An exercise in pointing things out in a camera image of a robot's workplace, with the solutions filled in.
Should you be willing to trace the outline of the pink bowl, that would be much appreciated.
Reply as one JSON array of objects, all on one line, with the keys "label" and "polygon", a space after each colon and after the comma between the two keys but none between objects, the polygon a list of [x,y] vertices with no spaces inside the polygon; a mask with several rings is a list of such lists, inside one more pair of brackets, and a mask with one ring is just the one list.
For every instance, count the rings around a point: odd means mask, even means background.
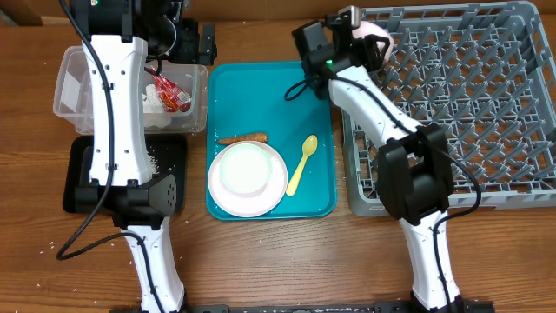
[{"label": "pink bowl", "polygon": [[363,21],[352,35],[357,55],[368,71],[377,71],[389,62],[394,40],[385,29]]}]

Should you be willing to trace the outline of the red snack wrapper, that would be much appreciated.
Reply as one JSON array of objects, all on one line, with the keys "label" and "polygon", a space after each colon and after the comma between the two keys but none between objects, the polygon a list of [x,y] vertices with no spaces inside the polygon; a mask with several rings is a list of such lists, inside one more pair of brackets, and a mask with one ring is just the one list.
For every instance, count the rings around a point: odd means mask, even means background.
[{"label": "red snack wrapper", "polygon": [[176,83],[168,78],[156,74],[154,68],[147,68],[146,71],[155,81],[156,92],[160,97],[167,112],[187,112],[191,108],[191,96]]}]

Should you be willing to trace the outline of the white tissue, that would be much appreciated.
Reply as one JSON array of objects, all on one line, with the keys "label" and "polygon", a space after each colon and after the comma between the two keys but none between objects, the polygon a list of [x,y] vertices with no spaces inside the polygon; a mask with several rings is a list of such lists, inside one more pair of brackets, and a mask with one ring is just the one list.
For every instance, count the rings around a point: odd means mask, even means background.
[{"label": "white tissue", "polygon": [[142,106],[145,127],[165,128],[171,123],[169,113],[165,110],[154,84],[146,87],[146,93],[142,95]]}]

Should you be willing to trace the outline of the orange carrot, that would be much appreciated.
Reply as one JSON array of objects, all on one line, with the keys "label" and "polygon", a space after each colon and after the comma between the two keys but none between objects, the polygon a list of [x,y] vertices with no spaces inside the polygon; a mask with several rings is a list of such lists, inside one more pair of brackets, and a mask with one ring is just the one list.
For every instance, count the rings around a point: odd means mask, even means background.
[{"label": "orange carrot", "polygon": [[246,135],[239,135],[235,137],[226,137],[226,138],[218,139],[217,143],[220,145],[231,145],[243,141],[255,141],[260,143],[266,143],[268,141],[268,135],[263,132],[250,133]]}]

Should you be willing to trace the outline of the white rice pile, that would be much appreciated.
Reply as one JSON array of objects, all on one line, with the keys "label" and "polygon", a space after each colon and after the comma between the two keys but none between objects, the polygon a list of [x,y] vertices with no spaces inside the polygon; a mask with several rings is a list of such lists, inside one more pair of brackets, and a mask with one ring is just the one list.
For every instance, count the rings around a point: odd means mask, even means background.
[{"label": "white rice pile", "polygon": [[175,168],[175,160],[170,147],[163,145],[150,145],[147,148],[149,164],[154,175],[172,172]]}]

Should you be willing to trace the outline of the white bowl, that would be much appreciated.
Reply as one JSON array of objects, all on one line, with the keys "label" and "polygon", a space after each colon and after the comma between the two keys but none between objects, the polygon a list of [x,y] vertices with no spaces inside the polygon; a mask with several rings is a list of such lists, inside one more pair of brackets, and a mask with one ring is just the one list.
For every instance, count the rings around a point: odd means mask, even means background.
[{"label": "white bowl", "polygon": [[258,192],[272,173],[270,156],[253,143],[239,143],[227,149],[220,163],[220,178],[234,193]]}]

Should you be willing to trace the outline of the pink plate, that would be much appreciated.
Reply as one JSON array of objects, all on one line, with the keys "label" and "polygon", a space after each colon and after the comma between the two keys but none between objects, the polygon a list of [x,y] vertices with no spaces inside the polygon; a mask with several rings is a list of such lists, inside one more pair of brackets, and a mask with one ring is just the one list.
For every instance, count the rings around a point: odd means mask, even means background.
[{"label": "pink plate", "polygon": [[[263,148],[270,156],[272,173],[266,185],[258,192],[241,195],[228,189],[220,178],[220,163],[223,153],[239,143],[253,143]],[[280,154],[265,143],[243,141],[222,150],[210,164],[208,170],[208,192],[216,206],[235,217],[257,217],[270,212],[285,195],[288,185],[288,169]]]}]

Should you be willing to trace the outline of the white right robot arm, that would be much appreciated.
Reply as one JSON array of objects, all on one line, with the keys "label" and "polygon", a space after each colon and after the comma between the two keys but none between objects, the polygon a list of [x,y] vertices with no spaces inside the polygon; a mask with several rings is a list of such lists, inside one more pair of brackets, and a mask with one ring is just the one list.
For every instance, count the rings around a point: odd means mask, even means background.
[{"label": "white right robot arm", "polygon": [[374,83],[371,75],[389,61],[393,38],[362,21],[354,6],[302,25],[292,37],[307,86],[347,113],[376,150],[376,192],[404,230],[415,309],[455,311],[460,292],[444,225],[453,193],[447,138],[437,123],[410,117]]}]

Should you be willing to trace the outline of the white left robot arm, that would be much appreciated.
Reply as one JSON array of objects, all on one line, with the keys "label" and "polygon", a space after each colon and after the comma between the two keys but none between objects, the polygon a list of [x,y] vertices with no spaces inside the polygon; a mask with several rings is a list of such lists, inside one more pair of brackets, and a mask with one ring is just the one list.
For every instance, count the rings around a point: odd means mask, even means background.
[{"label": "white left robot arm", "polygon": [[94,135],[83,152],[74,206],[111,216],[131,250],[143,312],[184,312],[169,221],[185,204],[187,142],[144,132],[142,79],[149,61],[210,65],[215,26],[186,18],[183,1],[65,1],[91,83]]}]

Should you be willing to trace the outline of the teal tray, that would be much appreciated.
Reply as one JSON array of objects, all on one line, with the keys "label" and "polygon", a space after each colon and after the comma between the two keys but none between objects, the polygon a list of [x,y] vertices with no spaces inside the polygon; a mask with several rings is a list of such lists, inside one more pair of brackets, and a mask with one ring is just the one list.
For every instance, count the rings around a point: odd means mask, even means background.
[{"label": "teal tray", "polygon": [[308,159],[294,196],[285,197],[264,220],[323,217],[336,205],[334,137],[328,101],[310,90],[292,101],[284,95],[304,78],[298,62],[228,63],[216,67],[208,82],[207,162],[212,163],[227,137],[268,135],[268,145],[293,173],[301,146],[314,135],[316,152]]}]

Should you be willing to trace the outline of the yellow plastic spoon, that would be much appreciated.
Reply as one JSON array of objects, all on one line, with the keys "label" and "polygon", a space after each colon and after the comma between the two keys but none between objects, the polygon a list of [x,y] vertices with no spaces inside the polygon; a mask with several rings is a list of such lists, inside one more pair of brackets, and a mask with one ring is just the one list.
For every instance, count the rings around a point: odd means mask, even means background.
[{"label": "yellow plastic spoon", "polygon": [[304,171],[305,165],[308,159],[316,152],[318,148],[318,138],[316,135],[310,135],[306,138],[302,145],[302,156],[301,160],[295,169],[294,174],[291,176],[291,179],[288,183],[288,187],[286,188],[286,195],[293,196],[299,186],[302,173]]}]

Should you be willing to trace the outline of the black tray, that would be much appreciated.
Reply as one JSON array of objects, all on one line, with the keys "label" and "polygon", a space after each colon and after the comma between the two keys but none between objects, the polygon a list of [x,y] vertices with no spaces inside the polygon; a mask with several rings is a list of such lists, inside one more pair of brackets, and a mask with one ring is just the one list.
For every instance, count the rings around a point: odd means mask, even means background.
[{"label": "black tray", "polygon": [[[183,209],[185,202],[187,172],[187,139],[180,134],[148,134],[145,138],[147,148],[150,145],[166,144],[170,147],[175,160],[172,174],[176,179],[175,213]],[[63,209],[67,213],[90,213],[94,206],[78,207],[75,201],[75,188],[89,182],[89,169],[93,155],[93,136],[80,136],[71,145],[69,165],[63,193]]]}]

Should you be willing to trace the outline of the clear plastic bin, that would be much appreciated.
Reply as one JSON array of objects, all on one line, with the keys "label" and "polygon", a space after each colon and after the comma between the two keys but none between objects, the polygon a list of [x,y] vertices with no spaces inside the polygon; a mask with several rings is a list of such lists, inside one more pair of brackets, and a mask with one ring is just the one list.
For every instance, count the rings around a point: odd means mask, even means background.
[{"label": "clear plastic bin", "polygon": [[[208,107],[208,72],[201,65],[162,63],[161,76],[182,89],[180,98],[189,100],[183,110],[166,112],[156,94],[156,80],[142,75],[144,126],[147,133],[194,133],[205,128]],[[80,46],[69,47],[56,80],[53,112],[75,125],[76,132],[94,131],[89,70]]]}]

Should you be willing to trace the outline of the grey dish rack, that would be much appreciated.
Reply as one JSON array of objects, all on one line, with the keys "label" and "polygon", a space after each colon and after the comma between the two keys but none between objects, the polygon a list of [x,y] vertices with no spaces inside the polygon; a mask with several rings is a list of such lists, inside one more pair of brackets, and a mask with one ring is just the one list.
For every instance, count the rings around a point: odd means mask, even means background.
[{"label": "grey dish rack", "polygon": [[537,8],[526,1],[365,8],[394,39],[374,75],[387,97],[447,133],[453,207],[499,210],[555,204],[555,60]]}]

